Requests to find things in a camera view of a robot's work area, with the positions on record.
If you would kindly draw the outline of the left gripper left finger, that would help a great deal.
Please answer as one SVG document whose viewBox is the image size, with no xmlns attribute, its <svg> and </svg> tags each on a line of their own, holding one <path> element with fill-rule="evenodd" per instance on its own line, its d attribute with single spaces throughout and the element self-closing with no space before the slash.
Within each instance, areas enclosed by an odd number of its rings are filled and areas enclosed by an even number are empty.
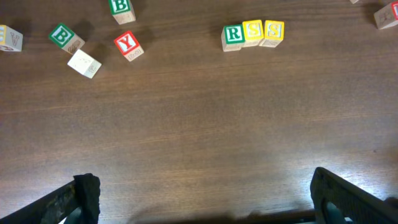
<svg viewBox="0 0 398 224">
<path fill-rule="evenodd" d="M 93 223 L 100 215 L 100 179 L 75 175 L 73 181 L 22 209 L 1 218 L 1 223 Z"/>
</svg>

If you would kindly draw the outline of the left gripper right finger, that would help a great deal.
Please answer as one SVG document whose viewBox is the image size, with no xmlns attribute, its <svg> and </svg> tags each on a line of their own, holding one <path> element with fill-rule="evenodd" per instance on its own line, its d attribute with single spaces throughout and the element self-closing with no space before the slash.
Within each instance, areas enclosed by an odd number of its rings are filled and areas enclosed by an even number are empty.
<svg viewBox="0 0 398 224">
<path fill-rule="evenodd" d="M 317 223 L 397 223 L 397 209 L 323 167 L 310 184 Z"/>
</svg>

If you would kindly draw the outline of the yellow S wooden block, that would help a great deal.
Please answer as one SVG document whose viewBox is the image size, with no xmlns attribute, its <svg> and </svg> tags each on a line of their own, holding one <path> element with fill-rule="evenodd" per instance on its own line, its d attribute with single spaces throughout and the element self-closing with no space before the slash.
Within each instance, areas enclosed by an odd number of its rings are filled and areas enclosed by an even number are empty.
<svg viewBox="0 0 398 224">
<path fill-rule="evenodd" d="M 243 47 L 258 46 L 264 39 L 264 29 L 261 20 L 244 21 L 243 31 L 245 38 Z"/>
</svg>

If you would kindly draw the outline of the green R wooden block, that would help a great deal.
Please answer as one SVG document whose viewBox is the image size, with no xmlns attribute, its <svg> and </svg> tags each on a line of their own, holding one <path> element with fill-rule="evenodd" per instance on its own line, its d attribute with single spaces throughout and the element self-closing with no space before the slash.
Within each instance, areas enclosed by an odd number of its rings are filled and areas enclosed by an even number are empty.
<svg viewBox="0 0 398 224">
<path fill-rule="evenodd" d="M 221 44 L 224 52 L 239 51 L 245 43 L 243 25 L 224 26 L 221 33 Z"/>
</svg>

